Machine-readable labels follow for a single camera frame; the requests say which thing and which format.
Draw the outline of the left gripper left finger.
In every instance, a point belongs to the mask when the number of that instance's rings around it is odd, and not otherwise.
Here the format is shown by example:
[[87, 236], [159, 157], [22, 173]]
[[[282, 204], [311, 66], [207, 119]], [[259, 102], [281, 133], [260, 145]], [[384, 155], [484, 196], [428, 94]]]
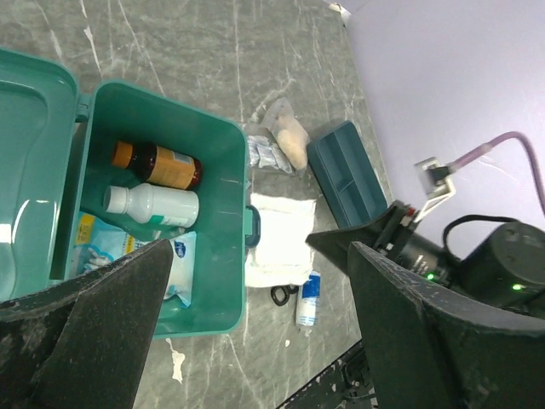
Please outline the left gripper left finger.
[[134, 405], [173, 254], [151, 242], [1, 304], [3, 408]]

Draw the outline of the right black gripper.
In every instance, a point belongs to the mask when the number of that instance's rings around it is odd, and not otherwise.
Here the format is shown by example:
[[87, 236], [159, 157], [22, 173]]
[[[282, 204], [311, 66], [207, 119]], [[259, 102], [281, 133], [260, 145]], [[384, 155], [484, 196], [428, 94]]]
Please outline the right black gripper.
[[344, 274], [348, 273], [348, 251], [360, 242], [399, 266], [447, 287], [459, 260], [416, 232], [418, 211], [396, 200], [370, 222], [350, 228], [311, 233], [306, 243]]

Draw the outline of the cotton ball bag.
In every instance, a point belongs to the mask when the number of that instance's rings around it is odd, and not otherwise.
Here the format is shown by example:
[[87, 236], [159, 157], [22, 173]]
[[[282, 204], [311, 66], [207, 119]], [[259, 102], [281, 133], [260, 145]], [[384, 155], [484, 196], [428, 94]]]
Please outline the cotton ball bag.
[[286, 97], [277, 99], [265, 112], [260, 126], [269, 131], [297, 175], [307, 170], [310, 137], [295, 117]]

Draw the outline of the white gauze pad packet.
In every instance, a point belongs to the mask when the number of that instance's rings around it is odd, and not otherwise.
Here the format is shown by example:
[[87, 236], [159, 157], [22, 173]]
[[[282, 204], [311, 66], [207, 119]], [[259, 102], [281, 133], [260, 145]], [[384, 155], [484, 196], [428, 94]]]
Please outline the white gauze pad packet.
[[316, 201], [259, 193], [250, 195], [261, 217], [261, 239], [245, 263], [245, 285], [269, 288], [302, 285], [313, 269], [313, 250], [306, 244], [313, 231]]

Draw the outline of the white medicine bottle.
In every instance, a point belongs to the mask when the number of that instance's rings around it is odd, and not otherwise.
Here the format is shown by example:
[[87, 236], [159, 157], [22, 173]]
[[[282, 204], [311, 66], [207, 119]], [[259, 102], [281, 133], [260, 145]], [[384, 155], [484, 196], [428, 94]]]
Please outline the white medicine bottle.
[[141, 183], [133, 188], [108, 187], [103, 207], [139, 224], [190, 228], [198, 219], [200, 204], [195, 192]]

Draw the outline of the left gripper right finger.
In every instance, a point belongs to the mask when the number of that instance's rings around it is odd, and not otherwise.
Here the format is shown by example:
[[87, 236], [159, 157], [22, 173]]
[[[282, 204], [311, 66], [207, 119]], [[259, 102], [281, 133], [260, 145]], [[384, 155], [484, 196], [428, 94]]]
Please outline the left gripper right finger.
[[359, 242], [348, 274], [381, 408], [542, 408], [544, 322], [401, 268]]

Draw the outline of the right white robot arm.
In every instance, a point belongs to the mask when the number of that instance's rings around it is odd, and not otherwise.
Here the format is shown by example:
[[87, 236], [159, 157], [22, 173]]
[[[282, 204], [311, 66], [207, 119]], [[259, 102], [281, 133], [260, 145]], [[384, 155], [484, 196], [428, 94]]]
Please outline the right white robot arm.
[[[351, 243], [360, 242], [402, 268], [479, 302], [535, 318], [544, 316], [544, 232], [506, 216], [467, 215], [443, 230], [436, 245], [416, 232], [414, 208], [398, 200], [355, 228], [311, 233], [306, 242], [342, 272]], [[448, 246], [450, 232], [469, 222], [497, 227], [465, 258]]]

